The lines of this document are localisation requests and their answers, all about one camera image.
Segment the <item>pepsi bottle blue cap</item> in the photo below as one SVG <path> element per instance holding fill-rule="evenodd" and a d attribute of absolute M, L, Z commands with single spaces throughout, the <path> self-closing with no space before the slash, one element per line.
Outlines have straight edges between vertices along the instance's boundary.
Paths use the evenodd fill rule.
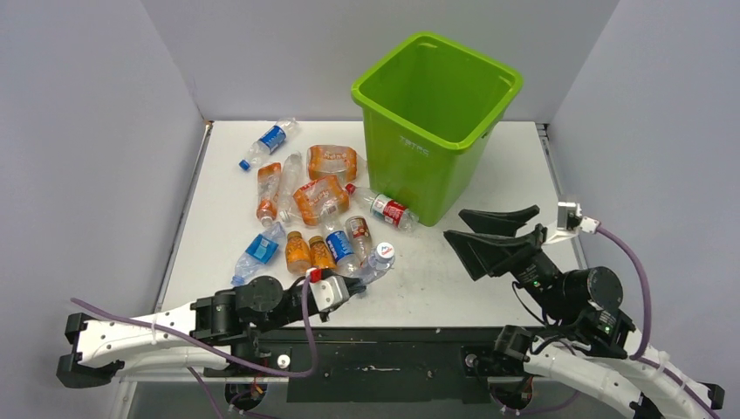
<path fill-rule="evenodd" d="M 335 214 L 323 211 L 319 216 L 320 227 L 327 248 L 343 276 L 352 277 L 360 269 L 360 260 L 345 232 L 343 224 Z"/>

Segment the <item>crushed blue label bottle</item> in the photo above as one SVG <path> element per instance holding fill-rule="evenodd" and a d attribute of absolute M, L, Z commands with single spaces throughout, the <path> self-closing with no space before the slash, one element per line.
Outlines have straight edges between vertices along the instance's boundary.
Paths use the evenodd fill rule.
<path fill-rule="evenodd" d="M 230 283 L 233 286 L 248 284 L 278 254 L 286 233 L 281 223 L 257 234 L 236 261 Z"/>

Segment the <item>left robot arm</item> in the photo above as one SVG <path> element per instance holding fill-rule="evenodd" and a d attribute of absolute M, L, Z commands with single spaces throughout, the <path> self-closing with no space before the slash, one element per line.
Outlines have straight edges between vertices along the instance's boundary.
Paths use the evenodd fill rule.
<path fill-rule="evenodd" d="M 174 309 L 138 318 L 105 312 L 74 299 L 82 312 L 68 316 L 64 335 L 72 347 L 58 360 L 56 377 L 66 388 L 95 388 L 116 376 L 148 369 L 201 367 L 209 376 L 303 378 L 318 368 L 311 330 L 305 335 L 311 359 L 305 371 L 290 371 L 286 356 L 259 346 L 268 332 L 301 321 L 310 325 L 364 292 L 361 278 L 330 269 L 310 269 L 288 288 L 271 276 L 216 292 Z"/>

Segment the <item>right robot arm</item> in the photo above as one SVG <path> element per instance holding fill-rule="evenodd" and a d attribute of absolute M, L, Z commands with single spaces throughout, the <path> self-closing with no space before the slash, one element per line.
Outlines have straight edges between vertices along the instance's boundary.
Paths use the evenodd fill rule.
<path fill-rule="evenodd" d="M 519 394 L 534 377 L 548 378 L 626 418 L 718 417 L 723 388 L 691 379 L 651 346 L 648 328 L 622 311 L 622 283 L 611 269 L 562 271 L 545 254 L 548 244 L 603 234 L 600 222 L 579 204 L 561 202 L 553 224 L 520 235 L 538 212 L 537 206 L 463 209 L 459 216 L 468 230 L 444 234 L 473 279 L 511 275 L 514 288 L 527 292 L 542 312 L 540 329 L 504 327 L 487 351 L 467 355 L 467 367 L 476 374 L 495 366 L 506 374 L 522 372 Z"/>

